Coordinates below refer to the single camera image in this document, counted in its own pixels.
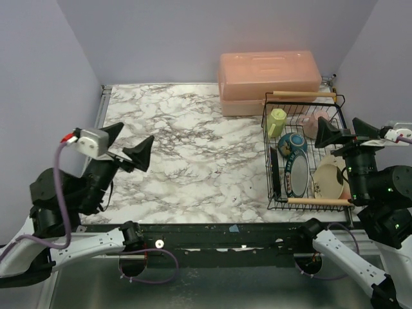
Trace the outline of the pink ceramic mug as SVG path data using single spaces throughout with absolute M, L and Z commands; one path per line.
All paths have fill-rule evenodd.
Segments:
M 318 132 L 318 119 L 323 117 L 329 120 L 329 115 L 325 111 L 316 111 L 310 116 L 300 117 L 297 124 L 303 127 L 303 133 L 305 136 L 311 139 L 316 139 Z

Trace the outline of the pink and cream plate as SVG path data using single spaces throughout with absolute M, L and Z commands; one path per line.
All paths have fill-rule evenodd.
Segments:
M 341 171 L 344 187 L 343 187 L 342 194 L 339 198 L 348 200 L 351 197 L 351 192 L 350 192 L 350 186 L 348 183 L 347 170 L 344 169 L 346 167 L 345 161 L 341 157 L 336 157 L 332 154 L 328 154 L 321 160 L 320 166 L 325 165 L 325 164 L 334 165 L 337 168 L 339 168 L 339 170 Z

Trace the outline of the dark bowl cream inside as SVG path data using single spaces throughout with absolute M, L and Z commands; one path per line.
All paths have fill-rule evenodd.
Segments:
M 277 143 L 277 150 L 283 158 L 288 158 L 294 151 L 307 152 L 306 138 L 299 133 L 287 133 Z

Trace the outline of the cream plate black patch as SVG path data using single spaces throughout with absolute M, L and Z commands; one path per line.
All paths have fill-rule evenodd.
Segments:
M 339 180 L 340 169 L 332 164 L 319 166 L 313 175 L 314 196 L 317 199 L 339 199 L 344 189 Z

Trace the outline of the white plate teal lettered rim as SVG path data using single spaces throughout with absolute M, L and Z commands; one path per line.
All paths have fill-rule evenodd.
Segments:
M 285 191 L 288 198 L 302 198 L 306 193 L 310 170 L 306 153 L 294 151 L 285 164 Z

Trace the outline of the yellow-green ceramic mug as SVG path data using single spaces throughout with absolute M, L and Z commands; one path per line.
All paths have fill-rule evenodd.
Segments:
M 267 116 L 267 134 L 269 138 L 281 136 L 287 120 L 286 112 L 281 108 L 273 109 Z

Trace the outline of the red rimmed cream plate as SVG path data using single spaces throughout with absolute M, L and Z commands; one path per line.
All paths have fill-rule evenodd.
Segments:
M 281 181 L 279 177 L 279 162 L 277 157 L 277 151 L 273 147 L 270 147 L 270 159 L 273 183 L 273 197 L 274 199 L 276 199 L 281 197 Z

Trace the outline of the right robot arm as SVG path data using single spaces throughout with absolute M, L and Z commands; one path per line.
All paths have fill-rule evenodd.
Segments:
M 370 297 L 372 307 L 411 308 L 411 167 L 380 171 L 375 160 L 384 147 L 411 145 L 411 123 L 391 121 L 381 128 L 359 118 L 352 123 L 354 132 L 320 117 L 315 146 L 341 145 L 331 154 L 345 161 L 349 201 L 362 207 L 358 217 L 386 270 L 368 263 L 315 218 L 300 226 L 299 236 L 345 271 Z

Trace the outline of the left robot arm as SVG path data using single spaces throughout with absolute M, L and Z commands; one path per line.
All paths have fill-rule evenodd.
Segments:
M 131 173 L 149 168 L 153 135 L 134 147 L 123 148 L 121 156 L 109 151 L 123 126 L 118 122 L 100 129 L 76 128 L 61 140 L 53 167 L 30 184 L 32 208 L 24 225 L 1 247 L 1 288 L 36 285 L 79 259 L 144 248 L 140 226 L 133 221 L 88 239 L 72 238 L 81 225 L 80 215 L 105 211 L 103 197 L 113 192 L 119 170 Z M 61 153 L 67 147 L 90 159 L 80 177 L 60 168 Z

